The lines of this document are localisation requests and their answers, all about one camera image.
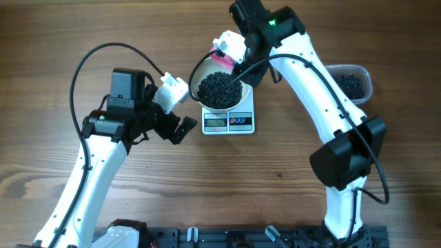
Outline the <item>pink scoop blue handle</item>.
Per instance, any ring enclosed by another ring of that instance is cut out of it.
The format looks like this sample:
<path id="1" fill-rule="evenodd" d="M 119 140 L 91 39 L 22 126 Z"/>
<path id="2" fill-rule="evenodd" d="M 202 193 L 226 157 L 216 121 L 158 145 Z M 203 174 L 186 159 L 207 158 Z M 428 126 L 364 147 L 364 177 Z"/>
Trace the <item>pink scoop blue handle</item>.
<path id="1" fill-rule="evenodd" d="M 234 66 L 236 64 L 235 60 L 231 58 L 229 55 L 225 56 L 218 56 L 216 54 L 211 54 L 210 57 L 217 62 L 219 65 L 223 66 L 224 68 L 227 68 L 229 70 L 233 70 Z"/>

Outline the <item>pile of black beans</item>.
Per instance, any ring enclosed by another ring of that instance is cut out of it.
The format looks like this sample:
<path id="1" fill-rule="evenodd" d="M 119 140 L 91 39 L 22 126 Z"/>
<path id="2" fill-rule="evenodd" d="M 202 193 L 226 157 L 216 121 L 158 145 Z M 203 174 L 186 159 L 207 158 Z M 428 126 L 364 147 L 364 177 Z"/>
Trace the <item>pile of black beans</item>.
<path id="1" fill-rule="evenodd" d="M 199 84 L 197 97 L 202 104 L 217 110 L 237 105 L 243 93 L 240 81 L 230 84 L 236 77 L 226 72 L 208 74 Z"/>

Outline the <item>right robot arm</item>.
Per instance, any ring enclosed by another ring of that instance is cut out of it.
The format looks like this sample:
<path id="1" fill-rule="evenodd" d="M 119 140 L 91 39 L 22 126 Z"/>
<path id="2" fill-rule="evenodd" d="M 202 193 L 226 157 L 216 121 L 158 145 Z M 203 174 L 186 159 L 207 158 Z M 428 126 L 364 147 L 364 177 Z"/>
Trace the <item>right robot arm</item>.
<path id="1" fill-rule="evenodd" d="M 245 39 L 234 74 L 257 87 L 268 70 L 276 70 L 296 93 L 322 141 L 309 162 L 326 187 L 325 230 L 338 246 L 354 244 L 363 226 L 361 195 L 383 205 L 389 202 L 378 161 L 384 121 L 368 118 L 342 92 L 290 7 L 270 12 L 260 1 L 235 1 L 229 13 Z"/>

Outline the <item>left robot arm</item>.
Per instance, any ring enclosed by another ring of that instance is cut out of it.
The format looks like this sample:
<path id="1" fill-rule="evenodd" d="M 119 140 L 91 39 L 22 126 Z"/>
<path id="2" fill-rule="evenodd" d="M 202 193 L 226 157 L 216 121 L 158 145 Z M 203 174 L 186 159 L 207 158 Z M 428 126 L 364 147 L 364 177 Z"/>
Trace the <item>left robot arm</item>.
<path id="1" fill-rule="evenodd" d="M 116 68 L 110 93 L 83 120 L 76 164 L 47 223 L 33 247 L 156 247 L 144 222 L 117 219 L 105 233 L 94 235 L 99 213 L 119 168 L 134 145 L 155 131 L 179 144 L 196 126 L 195 119 L 173 113 L 188 98 L 188 85 L 166 72 L 157 87 L 142 70 Z"/>

